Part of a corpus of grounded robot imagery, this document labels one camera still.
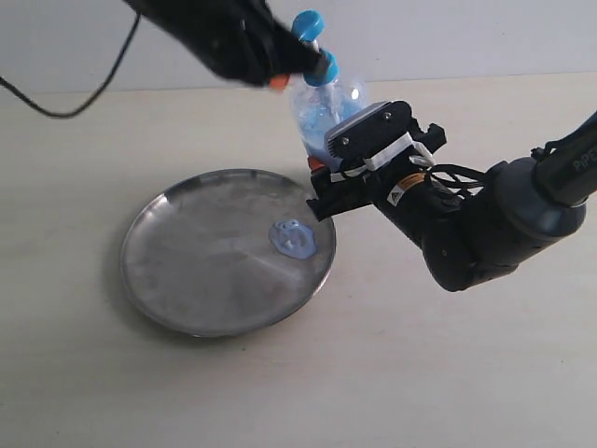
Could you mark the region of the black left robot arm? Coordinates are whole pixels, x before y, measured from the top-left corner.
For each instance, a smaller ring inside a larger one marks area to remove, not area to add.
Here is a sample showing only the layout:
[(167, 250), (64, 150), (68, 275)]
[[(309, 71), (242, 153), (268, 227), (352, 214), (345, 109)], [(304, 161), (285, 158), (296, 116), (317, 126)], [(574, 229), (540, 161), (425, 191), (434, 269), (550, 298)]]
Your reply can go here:
[(265, 1), (136, 0), (127, 5), (178, 41), (215, 76), (252, 88), (322, 77), (329, 59), (293, 35)]

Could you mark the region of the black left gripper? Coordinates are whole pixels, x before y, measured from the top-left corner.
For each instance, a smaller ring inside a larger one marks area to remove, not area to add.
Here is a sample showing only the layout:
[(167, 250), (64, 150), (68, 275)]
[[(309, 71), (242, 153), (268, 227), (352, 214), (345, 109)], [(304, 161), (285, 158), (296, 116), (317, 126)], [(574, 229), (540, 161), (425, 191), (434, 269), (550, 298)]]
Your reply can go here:
[(234, 1), (239, 26), (237, 43), (243, 70), (237, 78), (253, 86), (284, 91), (289, 76), (323, 77), (329, 59), (300, 41), (271, 12), (265, 1)]

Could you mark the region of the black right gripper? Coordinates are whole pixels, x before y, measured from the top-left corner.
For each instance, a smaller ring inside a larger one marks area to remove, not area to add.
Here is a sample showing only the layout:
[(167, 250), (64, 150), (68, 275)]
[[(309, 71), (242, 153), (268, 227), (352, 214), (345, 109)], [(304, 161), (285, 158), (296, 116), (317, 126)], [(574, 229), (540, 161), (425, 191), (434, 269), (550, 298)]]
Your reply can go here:
[(376, 171), (365, 166), (349, 171), (332, 172), (315, 157), (308, 158), (314, 196), (307, 205), (315, 217), (325, 220), (374, 203), (382, 195), (382, 189), (398, 174), (424, 173), (435, 165), (433, 154), (447, 143), (445, 130), (432, 123), (424, 131), (416, 119), (412, 119), (408, 132), (397, 140), (398, 144), (409, 145)]

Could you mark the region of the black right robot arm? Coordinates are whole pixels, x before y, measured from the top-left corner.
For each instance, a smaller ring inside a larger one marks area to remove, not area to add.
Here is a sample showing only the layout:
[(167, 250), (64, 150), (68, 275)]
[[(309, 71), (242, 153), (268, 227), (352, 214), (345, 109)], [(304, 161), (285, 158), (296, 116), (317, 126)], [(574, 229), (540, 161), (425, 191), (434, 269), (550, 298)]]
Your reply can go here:
[(329, 132), (331, 161), (308, 159), (309, 206), (319, 219), (375, 207), (450, 292), (513, 273), (583, 224), (596, 190), (595, 119), (484, 172), (435, 163), (446, 141), (442, 127), (422, 128), (408, 104), (374, 105)]

